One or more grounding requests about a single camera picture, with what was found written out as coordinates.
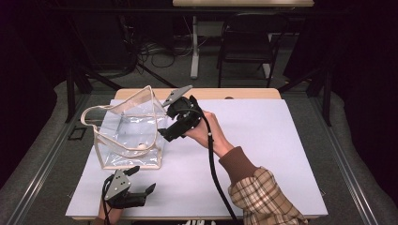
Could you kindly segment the person's left hand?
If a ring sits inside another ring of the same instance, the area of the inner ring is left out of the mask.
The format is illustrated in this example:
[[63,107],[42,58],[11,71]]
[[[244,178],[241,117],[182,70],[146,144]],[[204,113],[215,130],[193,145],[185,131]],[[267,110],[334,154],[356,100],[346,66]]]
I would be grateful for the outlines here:
[[97,215],[97,218],[101,218],[104,220],[108,218],[109,222],[112,225],[115,225],[121,219],[122,215],[123,209],[112,208],[107,203],[100,202],[99,214]]

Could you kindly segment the black chair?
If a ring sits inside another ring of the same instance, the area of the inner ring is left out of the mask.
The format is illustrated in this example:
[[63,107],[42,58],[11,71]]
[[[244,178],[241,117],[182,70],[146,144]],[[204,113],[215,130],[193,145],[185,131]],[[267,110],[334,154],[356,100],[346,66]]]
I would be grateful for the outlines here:
[[289,20],[283,14],[241,12],[229,17],[222,25],[218,55],[218,86],[222,86],[224,63],[257,64],[258,69],[269,65],[266,87],[270,86],[281,39]]

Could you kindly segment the white desk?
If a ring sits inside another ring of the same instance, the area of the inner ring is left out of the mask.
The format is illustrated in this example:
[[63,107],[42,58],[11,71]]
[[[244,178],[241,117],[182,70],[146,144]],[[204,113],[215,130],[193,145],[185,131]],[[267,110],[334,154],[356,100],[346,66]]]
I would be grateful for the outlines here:
[[[179,9],[229,9],[229,8],[310,8],[314,0],[173,0],[173,6]],[[203,22],[197,16],[192,17],[192,58],[191,78],[197,79],[199,75],[199,42],[198,37],[219,37],[221,35],[221,22]]]

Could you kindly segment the black square floor frame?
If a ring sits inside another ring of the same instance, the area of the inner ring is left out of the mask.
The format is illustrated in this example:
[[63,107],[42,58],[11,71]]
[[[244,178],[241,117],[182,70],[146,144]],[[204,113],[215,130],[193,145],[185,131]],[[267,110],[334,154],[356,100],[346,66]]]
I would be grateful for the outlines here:
[[74,127],[68,135],[69,141],[81,141],[86,133],[85,127]]

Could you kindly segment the person's right hand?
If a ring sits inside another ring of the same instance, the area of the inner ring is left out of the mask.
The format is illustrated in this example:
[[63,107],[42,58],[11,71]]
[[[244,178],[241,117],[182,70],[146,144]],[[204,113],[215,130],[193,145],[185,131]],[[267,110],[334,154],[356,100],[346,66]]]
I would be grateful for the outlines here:
[[209,137],[212,137],[213,152],[222,158],[234,146],[225,138],[222,128],[213,112],[204,111],[204,118],[195,128],[188,130],[185,135],[194,139],[205,148],[209,148]]

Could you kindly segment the black metal stand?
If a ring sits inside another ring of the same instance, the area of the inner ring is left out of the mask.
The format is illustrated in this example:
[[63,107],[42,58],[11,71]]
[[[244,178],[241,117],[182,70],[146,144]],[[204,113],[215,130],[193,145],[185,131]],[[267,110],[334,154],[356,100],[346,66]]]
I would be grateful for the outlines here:
[[321,113],[325,123],[330,127],[331,122],[329,118],[329,110],[331,99],[332,74],[327,68],[313,69],[312,71],[299,77],[298,79],[295,79],[294,81],[291,81],[288,84],[279,87],[278,91],[280,93],[284,93],[304,82],[306,79],[311,79],[310,84],[305,91],[306,95],[309,98],[318,97],[320,91],[323,91]]
[[81,64],[73,64],[69,67],[66,77],[67,95],[68,95],[68,116],[66,122],[69,123],[76,113],[75,87],[83,94],[90,94],[93,91],[93,86],[89,82],[89,78],[95,79],[114,90],[121,89],[119,84],[108,80],[99,75],[94,70],[83,66]]

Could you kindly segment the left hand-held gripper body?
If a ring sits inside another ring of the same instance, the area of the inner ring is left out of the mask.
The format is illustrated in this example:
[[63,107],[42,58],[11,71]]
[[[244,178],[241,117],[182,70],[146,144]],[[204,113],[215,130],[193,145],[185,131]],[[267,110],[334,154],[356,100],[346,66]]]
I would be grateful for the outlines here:
[[112,208],[124,209],[144,206],[146,201],[145,192],[129,192],[131,182],[129,176],[118,169],[110,176],[111,180],[105,184],[105,191],[102,199]]

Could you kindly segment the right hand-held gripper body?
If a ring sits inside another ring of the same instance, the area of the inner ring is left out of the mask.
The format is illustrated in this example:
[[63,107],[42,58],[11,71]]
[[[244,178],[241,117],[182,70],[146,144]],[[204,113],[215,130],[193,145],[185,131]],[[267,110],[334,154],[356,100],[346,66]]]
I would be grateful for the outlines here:
[[176,121],[167,128],[168,132],[173,136],[173,140],[178,137],[185,137],[185,133],[191,128],[195,128],[202,115],[202,109],[194,96],[189,98],[185,94],[192,89],[191,85],[187,85],[173,90],[166,100],[162,103],[162,107],[167,109],[172,106],[176,109],[176,117],[172,118]]

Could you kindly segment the dark curtain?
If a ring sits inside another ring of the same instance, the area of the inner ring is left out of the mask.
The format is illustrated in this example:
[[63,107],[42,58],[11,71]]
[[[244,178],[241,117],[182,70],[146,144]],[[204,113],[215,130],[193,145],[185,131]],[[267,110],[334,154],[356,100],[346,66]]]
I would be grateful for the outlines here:
[[352,142],[398,206],[398,0],[357,0],[333,91]]
[[49,42],[34,0],[0,0],[0,188],[50,118],[57,95],[40,61]]

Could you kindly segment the white table mat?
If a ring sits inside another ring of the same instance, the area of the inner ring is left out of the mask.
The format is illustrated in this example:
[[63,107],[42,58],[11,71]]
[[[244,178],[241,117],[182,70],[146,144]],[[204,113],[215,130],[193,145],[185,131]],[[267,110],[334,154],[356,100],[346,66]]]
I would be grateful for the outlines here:
[[[227,139],[243,148],[256,166],[274,174],[284,195],[307,218],[323,217],[324,204],[287,104],[282,99],[202,99],[202,109],[216,114]],[[224,219],[241,216],[222,196],[230,180],[219,163],[190,138],[167,142],[161,167],[140,170],[131,179],[131,191],[155,190],[142,207],[125,211],[133,219]]]

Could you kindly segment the aluminium floor rail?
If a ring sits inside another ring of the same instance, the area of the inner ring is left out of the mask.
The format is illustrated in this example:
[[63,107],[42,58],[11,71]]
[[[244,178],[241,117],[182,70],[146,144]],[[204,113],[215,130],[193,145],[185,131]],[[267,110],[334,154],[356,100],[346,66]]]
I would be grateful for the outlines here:
[[371,208],[362,188],[360,187],[357,177],[355,176],[351,166],[349,165],[349,162],[345,156],[342,146],[340,145],[340,142],[338,141],[338,138],[336,137],[332,127],[329,127],[325,122],[323,114],[321,113],[322,106],[320,100],[316,97],[310,97],[310,102],[313,109],[315,110],[315,114],[319,120],[319,123],[321,124],[323,130],[326,132],[328,139],[332,145],[332,154],[339,167],[350,196],[360,214],[363,224],[379,225],[373,209]]
[[0,200],[4,200],[7,204],[4,207],[5,215],[0,217],[4,225],[22,224],[89,98],[89,94],[78,96],[75,102],[75,114],[67,123],[64,116],[64,112],[67,111],[66,101],[58,99],[51,118],[0,190]]

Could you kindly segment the transparent bag with beige trim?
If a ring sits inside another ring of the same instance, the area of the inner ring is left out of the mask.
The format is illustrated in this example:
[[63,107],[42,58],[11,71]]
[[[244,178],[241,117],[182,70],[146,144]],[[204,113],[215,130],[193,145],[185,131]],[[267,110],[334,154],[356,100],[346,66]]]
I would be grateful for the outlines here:
[[[104,170],[147,170],[161,167],[165,140],[158,132],[168,124],[166,111],[148,85],[127,99],[90,107],[81,114],[81,123],[93,129],[94,148]],[[147,145],[141,150],[140,143]]]

